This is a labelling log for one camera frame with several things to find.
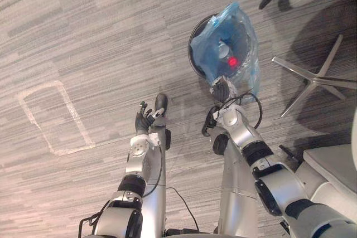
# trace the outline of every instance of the floor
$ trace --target floor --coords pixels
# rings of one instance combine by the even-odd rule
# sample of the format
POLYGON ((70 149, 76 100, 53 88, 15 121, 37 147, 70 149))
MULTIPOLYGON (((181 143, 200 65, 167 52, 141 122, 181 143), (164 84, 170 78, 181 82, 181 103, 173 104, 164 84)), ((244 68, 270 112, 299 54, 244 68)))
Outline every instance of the floor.
MULTIPOLYGON (((202 231, 219 215, 222 158, 200 129, 214 104, 192 70, 187 41, 204 17, 239 1, 258 40, 264 115, 259 132, 274 152, 348 143, 355 92, 345 102, 315 90, 285 118, 304 87, 271 62, 317 71, 339 33, 328 75, 356 79, 356 0, 319 0, 281 12, 274 0, 0 0, 0 237, 75 237, 123 175, 141 100, 169 97, 167 185, 186 198, 202 231)), ((256 107, 247 106, 252 122, 256 107)), ((194 228, 167 193, 167 228, 194 228)), ((282 237, 260 204, 259 237, 282 237)))

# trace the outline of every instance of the wire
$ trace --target wire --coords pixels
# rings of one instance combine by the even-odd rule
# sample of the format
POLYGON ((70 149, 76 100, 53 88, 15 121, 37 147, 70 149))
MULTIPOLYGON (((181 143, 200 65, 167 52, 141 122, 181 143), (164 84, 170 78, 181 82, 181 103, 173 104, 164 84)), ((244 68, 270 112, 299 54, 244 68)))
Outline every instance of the wire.
POLYGON ((185 199, 179 194, 179 192, 177 191, 177 189, 175 189, 175 188, 173 188, 173 187, 167 187, 166 189, 167 189, 167 190, 168 190, 168 189, 173 189, 173 190, 177 193, 177 195, 182 199, 182 201, 184 202, 184 204, 185 204, 187 210, 189 211, 189 213, 190 213, 192 219, 193 219, 194 222, 195 222, 195 225, 196 225, 196 228, 197 228, 198 232, 200 232, 200 228, 199 228, 199 226, 198 226, 198 224, 197 224, 197 221, 196 221, 196 219, 195 219, 195 217, 194 217, 194 214, 192 214, 192 212, 191 212, 191 210, 189 209, 189 206, 187 205, 185 199))
POLYGON ((159 174, 158 174, 158 179, 155 183, 155 186, 153 187, 153 189, 151 191, 149 191, 148 193, 146 193, 145 195, 143 195, 143 198, 145 198, 146 196, 150 195, 153 193, 153 191, 156 189, 156 187, 158 186, 158 183, 160 181, 160 178, 161 178, 161 172, 162 172, 162 150, 161 150, 161 146, 159 145, 158 148, 160 149, 160 160, 161 160, 161 165, 160 165, 160 171, 159 171, 159 174))
POLYGON ((91 231, 91 234, 94 234, 94 229, 98 223, 98 220, 100 218, 100 216, 102 215, 105 207, 107 206, 107 204, 109 203, 110 200, 108 200, 105 205, 102 207, 102 209, 98 212, 98 213, 95 213, 93 215, 91 215, 90 217, 86 217, 84 219, 82 219, 80 222, 79 222, 79 228, 78 228, 78 238, 81 238, 82 237, 82 228, 83 228, 83 224, 87 223, 88 222, 88 225, 89 226, 93 226, 92 227, 92 231, 91 231))
POLYGON ((262 119, 263 119, 263 107, 262 107, 262 103, 260 102, 260 100, 258 99, 258 97, 257 96, 255 96, 253 93, 251 93, 250 92, 251 91, 251 89, 250 90, 248 90, 246 93, 243 93, 243 94, 241 94, 241 95, 239 95, 239 96, 237 96, 237 97, 234 97, 234 98, 230 98, 229 100, 227 100, 224 104, 222 104, 222 106, 221 106, 221 108, 220 109, 222 109, 222 108, 228 108, 228 107, 230 107, 235 101, 237 101, 237 100, 239 100, 239 105, 240 104, 242 104, 242 98, 244 97, 244 96, 252 96, 253 98, 254 98, 254 100, 255 100, 255 102, 258 104, 258 108, 259 108, 259 119, 258 119, 258 121, 257 121, 257 123, 255 124, 255 126, 254 126, 254 128, 255 129, 257 129, 258 127, 259 127, 259 125, 260 125, 260 123, 262 122, 262 119))

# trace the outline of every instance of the plastic bag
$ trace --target plastic bag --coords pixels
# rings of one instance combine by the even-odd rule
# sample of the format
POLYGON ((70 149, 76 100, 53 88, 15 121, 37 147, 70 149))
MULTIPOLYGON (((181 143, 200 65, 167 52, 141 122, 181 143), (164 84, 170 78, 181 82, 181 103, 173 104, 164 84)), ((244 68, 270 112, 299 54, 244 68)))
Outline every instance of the plastic bag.
POLYGON ((209 85, 225 76, 239 94, 247 91, 258 94, 258 41, 248 16, 237 2, 211 17, 190 45, 193 60, 205 73, 209 85))

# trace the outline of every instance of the red light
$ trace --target red light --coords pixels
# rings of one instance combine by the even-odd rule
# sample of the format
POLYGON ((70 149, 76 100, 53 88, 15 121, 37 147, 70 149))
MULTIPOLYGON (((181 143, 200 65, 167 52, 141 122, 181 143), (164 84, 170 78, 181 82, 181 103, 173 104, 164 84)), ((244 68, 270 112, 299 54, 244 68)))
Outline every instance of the red light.
POLYGON ((238 65, 238 60, 236 57, 230 57, 227 61, 229 67, 236 67, 238 65))

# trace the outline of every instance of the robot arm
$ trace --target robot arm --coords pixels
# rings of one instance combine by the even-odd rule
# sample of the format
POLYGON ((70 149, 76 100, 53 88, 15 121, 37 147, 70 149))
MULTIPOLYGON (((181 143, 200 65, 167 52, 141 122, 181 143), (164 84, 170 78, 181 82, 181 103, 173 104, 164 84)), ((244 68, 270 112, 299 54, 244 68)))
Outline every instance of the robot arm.
POLYGON ((143 223, 141 209, 146 185, 151 177, 152 166, 162 164, 161 158, 155 157, 155 150, 161 150, 158 133, 149 134, 149 127, 165 112, 166 96, 159 94, 156 106, 157 103, 164 108, 158 108, 151 115, 151 109, 144 113, 147 104, 141 102, 135 119, 137 135, 131 139, 124 177, 117 192, 113 193, 102 210, 81 221, 79 237, 83 221, 89 220, 89 225, 93 226, 93 237, 104 235, 115 238, 140 238, 143 223))
POLYGON ((225 106, 213 117, 249 164, 266 210, 282 216, 295 237, 355 237, 354 222, 329 206, 308 200, 301 181, 249 125, 242 107, 225 106))

